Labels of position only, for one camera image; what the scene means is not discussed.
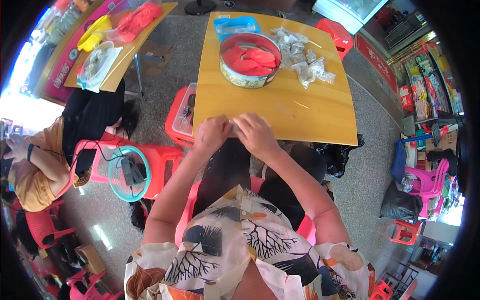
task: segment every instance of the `tile floor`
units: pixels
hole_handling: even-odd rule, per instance
[[[174,145],[165,134],[164,123],[176,92],[191,82],[196,82],[207,16],[187,16],[183,13],[187,1],[180,0],[178,8],[151,34],[150,39],[160,44],[173,44],[173,58],[156,78],[143,79],[145,96],[137,100],[141,119],[132,139],[141,144]],[[305,3],[298,1],[289,19],[303,19],[315,24],[319,15],[309,12]],[[255,12],[276,14],[273,10],[257,9]],[[387,92],[378,91],[378,80],[358,83],[361,69],[368,71],[362,58],[348,58],[344,64],[356,65],[348,81],[352,93],[358,132],[365,135],[365,145],[350,152],[345,175],[341,179],[330,178],[335,202],[356,247],[371,261],[377,274],[385,268],[389,255],[396,245],[389,236],[393,221],[379,219],[384,191],[392,180],[389,168],[393,159],[394,142],[399,136],[398,114],[388,112],[395,108],[395,101]],[[138,90],[135,72],[125,74],[128,90]],[[385,109],[381,101],[392,101]],[[142,233],[130,223],[129,205],[118,199],[110,186],[91,182],[82,189],[70,188],[64,195],[62,214],[68,216],[67,225],[74,226],[80,240],[92,243],[107,267],[104,282],[112,291],[123,289],[125,263],[129,255],[140,245]]]

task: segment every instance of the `black pants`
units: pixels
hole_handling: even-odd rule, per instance
[[[322,183],[326,173],[323,156],[301,143],[293,145],[290,156],[319,183]],[[251,189],[249,169],[250,153],[237,138],[228,138],[207,163],[192,216],[204,211],[238,184],[243,188]],[[267,169],[265,181],[258,195],[280,209],[290,220],[293,230],[298,229],[305,217],[305,211],[292,189],[270,168]]]
[[[107,126],[114,125],[122,116],[125,81],[122,79],[115,93],[94,93],[76,88],[67,102],[64,118],[62,149],[69,165],[75,146],[80,140],[99,140]],[[75,173],[82,175],[95,158],[95,149],[82,150]]]

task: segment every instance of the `round plastic basket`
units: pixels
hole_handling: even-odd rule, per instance
[[[142,163],[145,165],[145,181],[136,183],[132,186],[126,185],[121,167],[121,160],[126,156],[133,159],[135,163]],[[108,180],[110,181],[112,190],[123,201],[135,202],[140,200],[147,192],[150,181],[152,180],[152,171],[145,156],[136,147],[123,146],[115,150],[112,158],[113,159],[108,164]]]

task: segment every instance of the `refrigerator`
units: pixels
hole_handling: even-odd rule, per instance
[[[312,11],[356,34],[388,0],[317,0]]]

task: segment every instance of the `floral blouse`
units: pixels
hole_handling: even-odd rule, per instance
[[[375,270],[346,243],[312,246],[273,204],[237,186],[194,217],[180,247],[146,244],[127,261],[127,300],[230,300],[253,260],[279,300],[361,299]]]

